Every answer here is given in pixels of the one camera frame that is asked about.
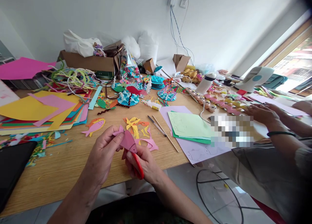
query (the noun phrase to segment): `scissors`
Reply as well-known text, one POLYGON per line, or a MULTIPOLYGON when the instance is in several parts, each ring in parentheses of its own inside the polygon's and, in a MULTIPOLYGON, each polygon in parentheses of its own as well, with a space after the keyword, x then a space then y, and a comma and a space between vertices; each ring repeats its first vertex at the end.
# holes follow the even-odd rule
POLYGON ((141 163, 140 163, 140 161, 139 161, 139 159, 137 158, 137 155, 131 150, 131 148, 129 149, 129 151, 131 152, 131 154, 132 154, 132 156, 133 156, 133 158, 134 158, 134 160, 136 161, 136 165, 137 165, 137 168, 138 168, 138 170, 134 167, 134 173, 136 174, 136 176, 140 179, 140 180, 142 180, 142 179, 144 179, 144 172, 143 172, 143 169, 142 169, 142 166, 141 166, 141 163))

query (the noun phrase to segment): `cardboard box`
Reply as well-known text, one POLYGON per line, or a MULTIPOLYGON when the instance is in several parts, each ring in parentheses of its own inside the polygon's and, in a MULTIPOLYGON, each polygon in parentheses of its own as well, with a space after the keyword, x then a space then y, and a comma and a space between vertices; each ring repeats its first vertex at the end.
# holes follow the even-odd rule
MULTIPOLYGON (((112 45, 107 46, 106 48, 114 47, 120 44, 121 42, 118 41, 112 45)), ((67 66, 71 68, 83 68, 92 71, 115 72, 115 74, 119 70, 119 55, 115 56, 114 58, 99 56, 83 57, 80 54, 70 53, 62 50, 59 53, 57 61, 59 61, 59 58, 64 59, 67 66)))
POLYGON ((154 70, 156 69, 153 58, 146 60, 146 62, 143 64, 145 71, 149 71, 150 74, 154 73, 154 70))
POLYGON ((183 72, 184 69, 186 68, 190 58, 191 57, 184 56, 184 55, 178 55, 178 54, 173 55, 173 59, 172 60, 175 63, 176 71, 183 72))

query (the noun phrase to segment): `black tablet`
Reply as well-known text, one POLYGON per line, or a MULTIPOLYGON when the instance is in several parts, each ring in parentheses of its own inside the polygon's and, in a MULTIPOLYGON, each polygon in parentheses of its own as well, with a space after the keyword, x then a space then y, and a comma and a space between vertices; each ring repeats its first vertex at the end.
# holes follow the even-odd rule
POLYGON ((37 142, 9 146, 0 149, 0 213, 35 149, 37 142))

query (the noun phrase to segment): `red scissors handle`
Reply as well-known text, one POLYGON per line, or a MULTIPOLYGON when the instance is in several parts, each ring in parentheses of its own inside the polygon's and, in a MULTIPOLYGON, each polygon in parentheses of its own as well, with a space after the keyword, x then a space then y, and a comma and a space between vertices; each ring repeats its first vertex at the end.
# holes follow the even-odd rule
POLYGON ((136 168, 134 168, 134 172, 135 172, 136 176, 140 180, 142 180, 142 179, 144 179, 144 172, 143 172, 143 169, 141 167, 141 163, 139 162, 139 159, 137 158, 137 155, 135 153, 133 153, 133 152, 131 152, 131 153, 132 153, 132 156, 133 156, 134 160, 136 161, 137 168, 138 168, 138 170, 136 168))

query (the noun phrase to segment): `light green paper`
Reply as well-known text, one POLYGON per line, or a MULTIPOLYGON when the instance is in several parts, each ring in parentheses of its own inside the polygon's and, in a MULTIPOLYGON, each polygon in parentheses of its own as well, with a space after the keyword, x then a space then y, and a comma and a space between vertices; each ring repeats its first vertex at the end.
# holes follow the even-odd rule
POLYGON ((199 115, 168 112, 176 135, 180 137, 211 137, 211 127, 199 115))
POLYGON ((198 143, 211 144, 211 140, 202 140, 202 139, 180 137, 180 136, 175 134, 175 131, 173 129, 172 129, 172 136, 175 137, 175 138, 180 138, 180 139, 184 139, 184 140, 194 141, 194 142, 198 142, 198 143))

